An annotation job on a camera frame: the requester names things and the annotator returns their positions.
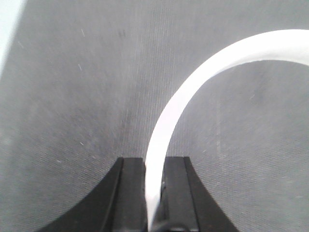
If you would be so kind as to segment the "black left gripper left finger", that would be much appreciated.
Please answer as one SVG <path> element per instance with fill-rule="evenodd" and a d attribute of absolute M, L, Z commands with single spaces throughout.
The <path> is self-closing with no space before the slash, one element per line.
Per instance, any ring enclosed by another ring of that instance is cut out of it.
<path fill-rule="evenodd" d="M 42 232 L 145 232 L 144 163 L 118 158 L 100 183 Z"/>

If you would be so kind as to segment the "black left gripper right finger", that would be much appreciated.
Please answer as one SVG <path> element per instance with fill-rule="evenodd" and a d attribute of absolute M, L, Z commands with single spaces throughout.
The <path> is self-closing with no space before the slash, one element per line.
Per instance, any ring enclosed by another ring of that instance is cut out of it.
<path fill-rule="evenodd" d="M 189 157 L 167 157 L 156 232 L 236 232 L 238 229 L 202 184 Z"/>

